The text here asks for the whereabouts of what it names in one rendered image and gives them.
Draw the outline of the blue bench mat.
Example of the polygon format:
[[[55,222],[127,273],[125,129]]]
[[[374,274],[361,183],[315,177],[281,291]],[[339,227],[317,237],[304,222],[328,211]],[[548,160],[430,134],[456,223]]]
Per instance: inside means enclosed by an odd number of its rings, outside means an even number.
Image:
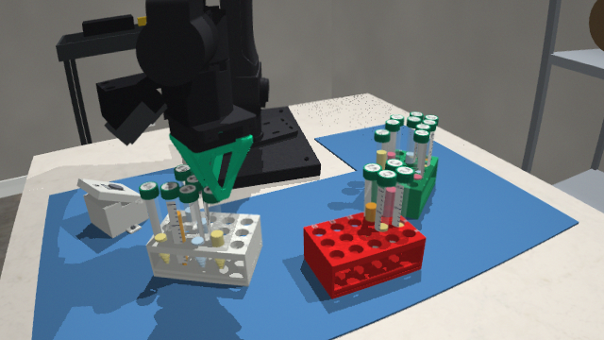
[[[50,195],[31,340],[333,340],[505,263],[579,221],[434,141],[437,178],[418,219],[422,267],[331,299],[304,259],[303,228],[363,213],[375,130],[314,138],[355,171],[221,204],[260,215],[249,286],[154,277],[149,219],[111,238],[81,188]]]

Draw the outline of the white test tube rack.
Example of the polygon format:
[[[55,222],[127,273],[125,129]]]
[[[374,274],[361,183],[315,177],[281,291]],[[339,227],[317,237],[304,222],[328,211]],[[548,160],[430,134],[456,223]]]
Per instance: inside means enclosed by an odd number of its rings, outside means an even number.
[[[156,242],[153,235],[146,244],[154,277],[249,286],[262,248],[260,215],[222,212],[222,221],[226,234],[223,246],[211,246],[208,233],[203,245],[194,246],[189,232],[185,232],[184,243],[175,244],[167,214],[163,220],[167,240]],[[171,254],[170,262],[164,263],[159,253]],[[189,256],[187,265],[178,263],[176,255]],[[194,257],[210,259],[200,267]],[[226,260],[224,269],[213,265],[212,259]]]

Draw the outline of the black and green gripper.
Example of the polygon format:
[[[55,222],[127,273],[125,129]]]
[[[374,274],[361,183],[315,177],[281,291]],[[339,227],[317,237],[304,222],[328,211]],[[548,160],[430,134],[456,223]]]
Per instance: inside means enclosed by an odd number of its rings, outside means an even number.
[[[257,128],[257,116],[233,105],[229,58],[219,61],[219,64],[207,64],[206,71],[210,70],[216,72],[220,120],[186,128],[167,114],[163,113],[163,116],[164,120],[168,119],[169,138],[177,151],[202,187],[208,185],[216,200],[221,201],[229,198],[237,174],[253,144],[250,130]],[[223,155],[228,152],[232,152],[232,155],[221,188],[218,178]]]

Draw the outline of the green tube rack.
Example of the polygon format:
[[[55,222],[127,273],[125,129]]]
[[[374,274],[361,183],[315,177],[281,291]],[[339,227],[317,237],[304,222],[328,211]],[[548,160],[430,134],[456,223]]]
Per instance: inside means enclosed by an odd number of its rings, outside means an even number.
[[[399,156],[399,159],[404,162],[404,166],[412,168],[412,164],[405,163],[406,151],[400,150],[399,155],[402,155]],[[436,181],[438,160],[438,157],[432,156],[430,166],[425,168],[423,178],[419,180],[414,179],[411,183],[406,217],[413,219],[419,218],[422,210],[424,209],[428,201],[428,197],[435,185],[434,181]]]

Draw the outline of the red tube rack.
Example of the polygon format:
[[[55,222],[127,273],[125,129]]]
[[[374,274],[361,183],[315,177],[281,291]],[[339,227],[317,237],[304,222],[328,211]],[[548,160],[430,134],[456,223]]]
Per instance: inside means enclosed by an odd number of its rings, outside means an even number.
[[[403,227],[393,226],[392,217],[387,231],[377,231],[363,212],[307,226],[303,232],[304,259],[331,299],[420,270],[427,239],[407,220]]]

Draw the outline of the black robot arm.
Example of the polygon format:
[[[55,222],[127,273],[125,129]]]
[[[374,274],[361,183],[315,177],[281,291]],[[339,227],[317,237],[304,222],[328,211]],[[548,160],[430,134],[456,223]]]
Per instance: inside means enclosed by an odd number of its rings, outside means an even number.
[[[128,146],[163,113],[186,128],[220,120],[216,72],[205,66],[229,58],[233,105],[257,116],[250,148],[296,136],[284,116],[261,121],[269,78],[261,77],[252,10],[252,0],[220,0],[220,8],[206,0],[145,0],[136,43],[143,73],[95,83],[104,126]]]

